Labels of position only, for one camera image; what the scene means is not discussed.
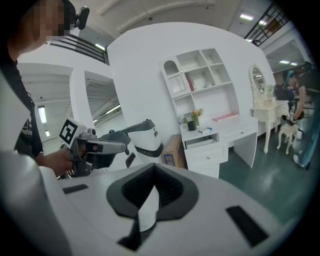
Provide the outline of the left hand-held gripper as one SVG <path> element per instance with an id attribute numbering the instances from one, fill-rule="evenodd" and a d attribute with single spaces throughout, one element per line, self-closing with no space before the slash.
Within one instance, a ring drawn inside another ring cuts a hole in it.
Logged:
<path id="1" fill-rule="evenodd" d="M 67 174 L 72 178 L 86 177 L 94 170 L 109 168 L 117 154 L 130 153 L 128 145 L 131 141 L 140 157 L 161 158 L 164 144 L 151 119 L 122 129 L 121 132 L 124 133 L 113 139 L 98 137 L 94 128 L 88 128 L 67 117 L 59 133 L 59 138 L 69 149 L 72 159 L 72 168 Z M 135 158 L 134 152 L 127 157 L 127 168 Z"/>

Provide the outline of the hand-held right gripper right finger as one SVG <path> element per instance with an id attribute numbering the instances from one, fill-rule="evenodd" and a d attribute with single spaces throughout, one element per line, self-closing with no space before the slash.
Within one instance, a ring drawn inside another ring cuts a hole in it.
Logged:
<path id="1" fill-rule="evenodd" d="M 213 177 L 177 167 L 170 170 L 194 181 L 198 201 L 179 220 L 159 221 L 146 241 L 131 256 L 267 256 L 292 230 L 293 221 L 281 224 L 262 204 Z M 240 206 L 268 235 L 251 246 L 226 209 Z"/>

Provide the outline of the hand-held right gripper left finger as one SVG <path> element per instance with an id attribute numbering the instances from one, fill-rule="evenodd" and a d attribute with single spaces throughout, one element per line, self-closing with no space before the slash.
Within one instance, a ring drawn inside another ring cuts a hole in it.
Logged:
<path id="1" fill-rule="evenodd" d="M 118 215 L 108 195 L 123 207 L 126 199 L 121 186 L 113 189 L 112 184 L 154 166 L 143 164 L 65 180 L 57 180 L 51 169 L 41 166 L 38 209 L 45 251 L 57 256 L 153 256 L 154 238 L 141 238 L 137 217 Z"/>

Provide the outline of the person's left hand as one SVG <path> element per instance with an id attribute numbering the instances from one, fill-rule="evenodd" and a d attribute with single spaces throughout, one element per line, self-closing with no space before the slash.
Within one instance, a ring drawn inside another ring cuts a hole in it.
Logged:
<path id="1" fill-rule="evenodd" d="M 73 158 L 68 148 L 55 152 L 54 173 L 57 177 L 64 175 L 66 172 L 73 170 Z"/>

